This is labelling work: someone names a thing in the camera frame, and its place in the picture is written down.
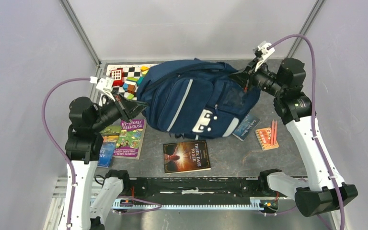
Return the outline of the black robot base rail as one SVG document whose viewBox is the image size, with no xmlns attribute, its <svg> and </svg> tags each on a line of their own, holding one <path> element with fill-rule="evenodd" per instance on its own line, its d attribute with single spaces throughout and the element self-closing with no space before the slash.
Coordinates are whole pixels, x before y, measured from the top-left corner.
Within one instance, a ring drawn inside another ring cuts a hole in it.
<svg viewBox="0 0 368 230">
<path fill-rule="evenodd" d="M 130 179 L 121 195 L 164 206 L 246 205 L 251 197 L 285 197 L 263 191 L 255 177 L 137 177 Z"/>
</svg>

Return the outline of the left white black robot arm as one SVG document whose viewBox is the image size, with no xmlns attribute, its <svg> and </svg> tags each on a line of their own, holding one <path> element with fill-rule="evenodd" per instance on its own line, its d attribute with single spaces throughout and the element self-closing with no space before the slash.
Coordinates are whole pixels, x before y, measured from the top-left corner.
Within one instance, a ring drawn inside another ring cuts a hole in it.
<svg viewBox="0 0 368 230">
<path fill-rule="evenodd" d="M 79 97 L 69 105 L 68 140 L 65 145 L 67 162 L 67 188 L 60 230 L 103 230 L 106 218 L 119 195 L 131 190 L 126 170 L 110 170 L 102 188 L 91 200 L 92 184 L 100 150 L 101 131 L 115 121 L 131 121 L 146 107 L 138 102 L 117 96 L 116 101 L 99 106 L 88 97 Z"/>
</svg>

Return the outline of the navy blue student backpack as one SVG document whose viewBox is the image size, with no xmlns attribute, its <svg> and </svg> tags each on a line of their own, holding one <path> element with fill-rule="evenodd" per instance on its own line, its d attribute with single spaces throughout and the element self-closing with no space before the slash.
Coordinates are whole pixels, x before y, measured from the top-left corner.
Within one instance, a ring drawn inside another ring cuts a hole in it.
<svg viewBox="0 0 368 230">
<path fill-rule="evenodd" d="M 173 60 L 150 67 L 136 96 L 154 129 L 189 139 L 230 136 L 260 98 L 225 62 Z"/>
</svg>

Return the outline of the blue dark fantasy book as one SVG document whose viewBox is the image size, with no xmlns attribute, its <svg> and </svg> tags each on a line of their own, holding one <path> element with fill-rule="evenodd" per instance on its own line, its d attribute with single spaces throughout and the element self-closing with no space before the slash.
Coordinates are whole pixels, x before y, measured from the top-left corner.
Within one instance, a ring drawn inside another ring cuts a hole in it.
<svg viewBox="0 0 368 230">
<path fill-rule="evenodd" d="M 256 126 L 260 123 L 260 118 L 255 115 L 248 114 L 237 126 L 232 133 L 240 141 L 245 141 L 246 138 L 252 133 Z"/>
</svg>

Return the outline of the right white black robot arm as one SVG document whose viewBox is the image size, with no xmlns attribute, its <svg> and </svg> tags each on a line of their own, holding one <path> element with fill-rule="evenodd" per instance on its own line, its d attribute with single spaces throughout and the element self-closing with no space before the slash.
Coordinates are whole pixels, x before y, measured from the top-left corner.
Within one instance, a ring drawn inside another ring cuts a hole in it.
<svg viewBox="0 0 368 230">
<path fill-rule="evenodd" d="M 247 90 L 260 89 L 274 97 L 275 111 L 293 137 L 306 168 L 306 182 L 279 169 L 262 171 L 257 183 L 261 194 L 269 196 L 277 191 L 292 198 L 305 217 L 342 210 L 357 197 L 357 188 L 346 184 L 324 145 L 313 98 L 302 90 L 306 77 L 303 62 L 285 58 L 274 73 L 267 64 L 258 66 L 254 59 L 230 77 Z"/>
</svg>

